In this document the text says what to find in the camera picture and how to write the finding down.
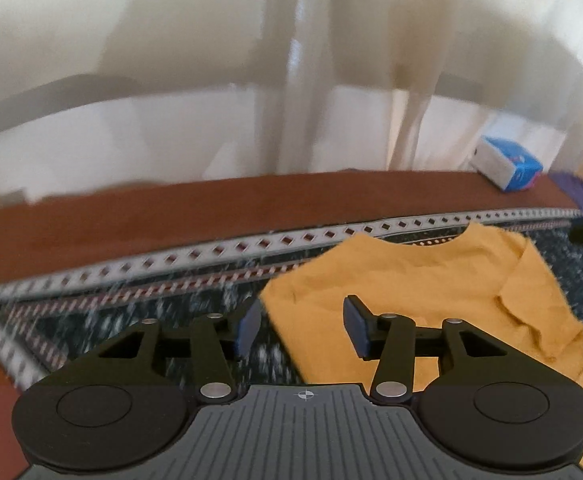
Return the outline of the white sheer curtain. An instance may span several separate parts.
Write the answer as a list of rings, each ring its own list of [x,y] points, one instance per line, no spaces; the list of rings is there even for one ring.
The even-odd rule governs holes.
[[[583,177],[583,0],[0,0],[0,208],[482,136]]]

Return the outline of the dark patterned rug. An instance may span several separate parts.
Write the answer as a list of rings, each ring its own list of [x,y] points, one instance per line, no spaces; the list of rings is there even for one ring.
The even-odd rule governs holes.
[[[226,312],[271,278],[357,234],[433,247],[480,222],[533,240],[583,321],[583,245],[569,242],[578,211],[535,207],[446,212],[211,240],[0,284],[0,364],[27,389],[144,316],[171,326]]]

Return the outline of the blue tissue pack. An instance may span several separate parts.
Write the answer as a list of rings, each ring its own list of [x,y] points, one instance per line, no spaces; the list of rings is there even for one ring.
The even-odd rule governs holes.
[[[541,162],[522,145],[489,136],[479,140],[469,163],[506,193],[531,188],[543,172]]]

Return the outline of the yellow t-shirt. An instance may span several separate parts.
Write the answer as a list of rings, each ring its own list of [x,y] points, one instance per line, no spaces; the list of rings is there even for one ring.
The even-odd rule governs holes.
[[[305,382],[372,384],[375,363],[357,357],[343,327],[349,295],[419,326],[462,318],[583,388],[583,323],[521,234],[472,223],[433,246],[357,234],[270,281],[261,301]]]

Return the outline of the purple cloth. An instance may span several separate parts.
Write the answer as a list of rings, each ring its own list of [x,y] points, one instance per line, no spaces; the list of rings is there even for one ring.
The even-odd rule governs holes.
[[[583,212],[583,180],[570,172],[555,171],[549,178],[564,192]]]

